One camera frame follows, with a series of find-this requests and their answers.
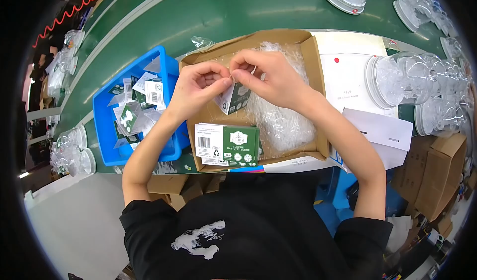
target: worker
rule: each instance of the worker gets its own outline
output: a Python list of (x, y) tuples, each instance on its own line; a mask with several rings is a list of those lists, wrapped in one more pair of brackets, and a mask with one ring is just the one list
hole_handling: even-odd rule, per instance
[[(358, 179), (354, 217), (339, 224), (334, 238), (313, 209), (316, 172), (228, 173), (217, 192), (178, 212), (162, 199), (150, 201), (146, 184), (164, 145), (182, 122), (232, 85), (231, 77), (313, 122)], [(216, 62), (184, 67), (169, 106), (124, 167), (122, 190), (124, 244), (139, 280), (382, 278), (392, 229), (384, 221), (383, 163), (280, 52), (242, 50), (230, 69)]]

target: red coiled cable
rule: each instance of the red coiled cable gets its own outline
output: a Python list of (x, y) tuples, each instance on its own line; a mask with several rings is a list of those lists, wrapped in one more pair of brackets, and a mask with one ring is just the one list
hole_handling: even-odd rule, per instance
[(68, 11), (65, 11), (65, 12), (63, 13), (63, 18), (61, 19), (61, 21), (58, 21), (58, 19), (55, 18), (55, 20), (53, 21), (52, 27), (50, 27), (50, 26), (47, 25), (47, 26), (45, 26), (45, 31), (43, 32), (43, 35), (42, 35), (42, 34), (38, 34), (38, 36), (36, 37), (36, 43), (35, 43), (35, 45), (33, 45), (32, 47), (33, 47), (33, 48), (36, 48), (36, 45), (38, 45), (38, 38), (42, 38), (42, 39), (45, 38), (46, 30), (52, 31), (52, 30), (55, 28), (55, 24), (62, 24), (65, 15), (68, 16), (68, 17), (73, 16), (73, 14), (75, 13), (75, 11), (81, 10), (81, 9), (83, 8), (83, 6), (87, 6), (87, 5), (88, 5), (89, 3), (91, 3), (92, 1), (95, 1), (95, 0), (88, 0), (88, 2), (85, 2), (85, 1), (83, 0), (83, 2), (81, 3), (80, 8), (76, 8), (76, 6), (73, 6), (73, 10), (71, 11), (71, 14), (68, 14)]

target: black t-shirt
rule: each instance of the black t-shirt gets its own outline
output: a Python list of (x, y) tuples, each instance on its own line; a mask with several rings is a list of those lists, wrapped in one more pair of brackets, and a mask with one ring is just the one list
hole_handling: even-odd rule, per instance
[(313, 209), (309, 175), (230, 175), (179, 212), (164, 200), (124, 209), (124, 244), (138, 280), (382, 277), (392, 224), (351, 218), (333, 239)]

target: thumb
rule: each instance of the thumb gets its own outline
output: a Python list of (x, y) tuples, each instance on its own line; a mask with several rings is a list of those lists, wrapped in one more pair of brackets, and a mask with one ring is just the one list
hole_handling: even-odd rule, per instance
[(213, 98), (218, 94), (224, 92), (232, 85), (232, 80), (230, 77), (220, 78), (216, 80), (213, 84), (207, 86), (202, 92), (207, 96), (207, 98)]
[(267, 92), (265, 83), (247, 70), (235, 69), (232, 71), (232, 77), (259, 96)]

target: blue plastic bin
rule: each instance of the blue plastic bin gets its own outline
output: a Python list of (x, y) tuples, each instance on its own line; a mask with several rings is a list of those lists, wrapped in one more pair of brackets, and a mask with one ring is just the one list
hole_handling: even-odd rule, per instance
[[(124, 165), (126, 164), (129, 156), (133, 153), (133, 149), (130, 145), (125, 145), (120, 148), (114, 148), (117, 142), (116, 131), (114, 127), (114, 121), (116, 117), (113, 112), (113, 108), (118, 107), (118, 104), (107, 106), (111, 99), (114, 97), (112, 93), (108, 91), (115, 85), (123, 85), (123, 78), (131, 78), (131, 75), (137, 78), (141, 77), (144, 72), (144, 68), (156, 57), (161, 56), (161, 73), (156, 74), (162, 78), (164, 87), (164, 101), (165, 105), (169, 106), (172, 98), (172, 93), (176, 87), (176, 82), (179, 77), (179, 64), (178, 62), (166, 55), (165, 49), (162, 46), (156, 46), (148, 53), (144, 54), (127, 68), (122, 70), (119, 74), (111, 79), (102, 89), (100, 89), (92, 98), (92, 108), (94, 113), (94, 124), (96, 127), (96, 133), (98, 136), (99, 149), (103, 162), (106, 166)], [(158, 161), (174, 161), (180, 158), (182, 149), (189, 146), (189, 135), (187, 132), (186, 122), (183, 122), (179, 128), (174, 132), (166, 146), (162, 150)]]

